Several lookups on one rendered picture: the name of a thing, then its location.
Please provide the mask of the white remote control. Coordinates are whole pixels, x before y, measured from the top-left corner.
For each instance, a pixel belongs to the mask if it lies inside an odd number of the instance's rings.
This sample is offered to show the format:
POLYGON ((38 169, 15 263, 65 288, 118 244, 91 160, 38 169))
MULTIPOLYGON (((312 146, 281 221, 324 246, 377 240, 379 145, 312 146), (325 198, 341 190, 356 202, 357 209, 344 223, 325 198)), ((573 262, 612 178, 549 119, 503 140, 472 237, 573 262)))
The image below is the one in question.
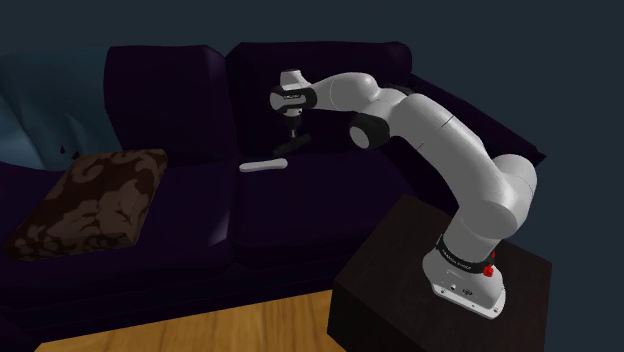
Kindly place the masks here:
POLYGON ((264 161, 246 162, 239 165, 239 171, 242 173, 253 173, 269 170, 281 170, 288 166, 285 158, 275 158, 264 161))

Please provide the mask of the dark purple sofa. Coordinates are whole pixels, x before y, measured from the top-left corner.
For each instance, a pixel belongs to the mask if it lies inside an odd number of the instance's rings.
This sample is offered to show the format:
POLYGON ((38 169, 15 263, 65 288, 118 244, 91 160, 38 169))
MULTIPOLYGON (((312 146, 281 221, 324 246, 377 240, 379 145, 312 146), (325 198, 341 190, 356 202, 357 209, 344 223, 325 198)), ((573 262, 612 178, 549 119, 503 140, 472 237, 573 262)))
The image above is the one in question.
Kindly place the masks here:
POLYGON ((458 117, 492 158, 542 153, 465 101, 412 74, 398 42, 108 47, 104 103, 120 151, 162 149, 168 166, 135 245, 19 261, 2 246, 65 170, 0 161, 0 352, 48 341, 326 290, 402 196, 449 215, 459 205, 405 140, 373 149, 349 134, 355 113, 305 109, 311 141, 283 156, 287 116, 269 96, 284 71, 310 83, 359 72, 420 93, 458 117), (285 158, 281 170, 242 173, 285 158))

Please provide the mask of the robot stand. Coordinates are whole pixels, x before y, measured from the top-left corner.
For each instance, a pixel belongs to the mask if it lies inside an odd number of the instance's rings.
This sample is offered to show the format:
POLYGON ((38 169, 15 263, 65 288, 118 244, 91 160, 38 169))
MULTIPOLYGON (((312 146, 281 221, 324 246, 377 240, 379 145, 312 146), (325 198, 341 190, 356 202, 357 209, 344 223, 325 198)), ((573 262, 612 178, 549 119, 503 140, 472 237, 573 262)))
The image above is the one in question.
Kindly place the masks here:
POLYGON ((551 263, 501 242, 507 301, 481 317, 437 296, 423 272, 449 221, 404 195, 337 275, 327 332, 346 352, 545 352, 551 263))

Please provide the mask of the brown patterned cushion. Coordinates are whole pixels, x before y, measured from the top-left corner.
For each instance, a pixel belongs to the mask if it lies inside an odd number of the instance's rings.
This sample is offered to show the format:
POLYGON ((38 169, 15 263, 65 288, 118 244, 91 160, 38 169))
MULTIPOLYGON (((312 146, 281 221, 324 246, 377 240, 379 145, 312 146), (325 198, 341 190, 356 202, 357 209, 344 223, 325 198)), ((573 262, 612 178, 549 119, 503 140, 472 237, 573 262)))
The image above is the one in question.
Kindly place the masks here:
POLYGON ((162 149, 77 158, 4 242, 4 253, 37 261, 135 245, 167 166, 162 149))

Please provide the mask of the blue throw blanket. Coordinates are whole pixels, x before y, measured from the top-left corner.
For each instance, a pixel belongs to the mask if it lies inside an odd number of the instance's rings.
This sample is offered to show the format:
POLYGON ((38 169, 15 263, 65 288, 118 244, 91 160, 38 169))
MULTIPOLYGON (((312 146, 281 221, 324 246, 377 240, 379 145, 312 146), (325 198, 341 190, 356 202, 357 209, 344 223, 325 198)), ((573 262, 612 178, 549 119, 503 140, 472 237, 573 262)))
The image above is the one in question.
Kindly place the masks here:
POLYGON ((106 47, 0 56, 0 161, 60 171, 122 149, 104 103, 106 47))

